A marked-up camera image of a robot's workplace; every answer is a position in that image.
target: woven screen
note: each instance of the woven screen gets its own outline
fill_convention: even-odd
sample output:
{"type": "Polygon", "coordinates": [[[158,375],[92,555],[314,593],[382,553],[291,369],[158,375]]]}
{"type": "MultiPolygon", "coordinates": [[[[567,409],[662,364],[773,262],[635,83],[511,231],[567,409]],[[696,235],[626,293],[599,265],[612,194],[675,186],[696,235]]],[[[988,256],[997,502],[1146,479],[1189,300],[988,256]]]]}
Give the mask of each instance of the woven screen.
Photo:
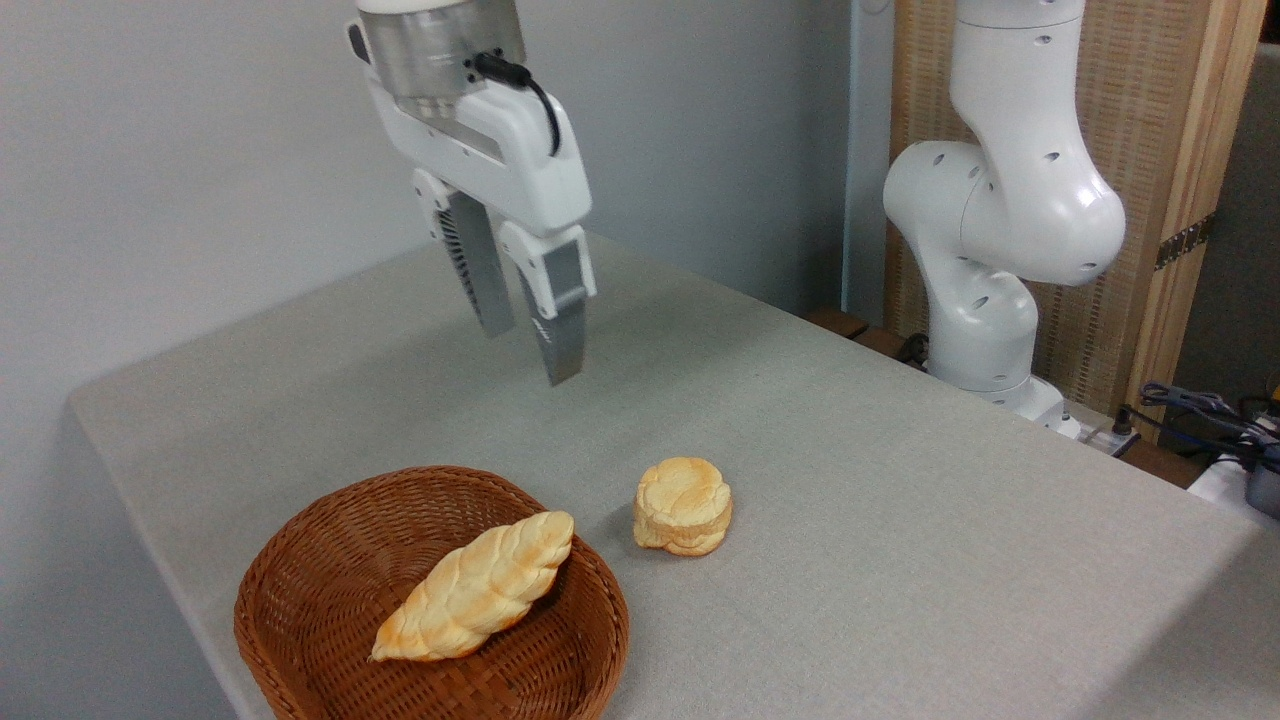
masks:
{"type": "MultiPolygon", "coordinates": [[[[1208,0],[1092,0],[1080,41],[1076,104],[1098,170],[1124,200],[1115,265],[1078,288],[1028,283],[1039,304],[1036,374],[1073,401],[1110,411],[1129,379],[1151,284],[1208,0]]],[[[974,142],[947,97],[954,0],[897,4],[896,155],[922,140],[974,142]]],[[[906,243],[890,233],[886,324],[928,329],[928,301],[906,243]]]]}

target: hinge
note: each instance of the hinge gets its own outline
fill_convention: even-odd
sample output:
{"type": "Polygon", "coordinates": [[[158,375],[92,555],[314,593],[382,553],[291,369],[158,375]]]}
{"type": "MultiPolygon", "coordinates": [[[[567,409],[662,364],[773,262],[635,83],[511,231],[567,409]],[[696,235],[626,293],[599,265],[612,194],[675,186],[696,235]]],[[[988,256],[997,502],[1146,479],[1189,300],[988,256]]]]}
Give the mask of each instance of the hinge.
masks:
{"type": "Polygon", "coordinates": [[[1164,269],[1165,265],[1207,242],[1208,233],[1213,228],[1215,214],[1210,213],[1203,220],[1161,242],[1160,251],[1156,254],[1156,269],[1164,269]]]}

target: gray table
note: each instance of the gray table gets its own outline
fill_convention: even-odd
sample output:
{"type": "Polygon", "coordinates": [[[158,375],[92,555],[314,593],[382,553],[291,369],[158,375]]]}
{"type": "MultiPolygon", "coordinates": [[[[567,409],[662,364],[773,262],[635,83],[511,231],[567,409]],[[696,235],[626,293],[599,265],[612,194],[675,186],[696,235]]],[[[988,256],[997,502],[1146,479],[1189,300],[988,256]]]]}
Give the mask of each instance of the gray table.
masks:
{"type": "Polygon", "coordinates": [[[72,405],[233,705],[241,575],[408,465],[571,511],[631,607],[608,716],[1280,716],[1280,543],[844,338],[595,240],[580,377],[485,340],[439,247],[128,368],[72,405]],[[713,555],[630,539],[645,468],[732,484],[713,555]]]}

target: bread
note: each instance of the bread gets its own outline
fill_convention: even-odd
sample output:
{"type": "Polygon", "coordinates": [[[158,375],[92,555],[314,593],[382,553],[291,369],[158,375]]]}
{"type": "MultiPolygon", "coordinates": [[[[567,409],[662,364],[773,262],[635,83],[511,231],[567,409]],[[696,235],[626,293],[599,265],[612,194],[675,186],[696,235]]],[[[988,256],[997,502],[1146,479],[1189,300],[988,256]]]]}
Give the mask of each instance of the bread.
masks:
{"type": "Polygon", "coordinates": [[[442,559],[378,629],[370,660],[444,660],[515,625],[556,582],[573,518],[539,512],[499,525],[442,559]]]}
{"type": "Polygon", "coordinates": [[[719,547],[733,516],[724,478],[701,457],[671,457],[640,478],[632,506],[640,547],[698,556],[719,547]]]}

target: white wall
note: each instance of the white wall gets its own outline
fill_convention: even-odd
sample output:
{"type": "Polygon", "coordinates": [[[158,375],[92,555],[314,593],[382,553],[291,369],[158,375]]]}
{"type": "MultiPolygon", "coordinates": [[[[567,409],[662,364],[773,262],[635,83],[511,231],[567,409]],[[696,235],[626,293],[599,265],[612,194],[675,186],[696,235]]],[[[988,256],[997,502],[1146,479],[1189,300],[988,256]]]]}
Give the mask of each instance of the white wall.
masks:
{"type": "MultiPolygon", "coordinates": [[[[847,9],[530,0],[589,227],[835,297],[847,9]]],[[[0,10],[0,716],[229,710],[65,413],[77,386],[422,241],[348,0],[0,10]]]]}

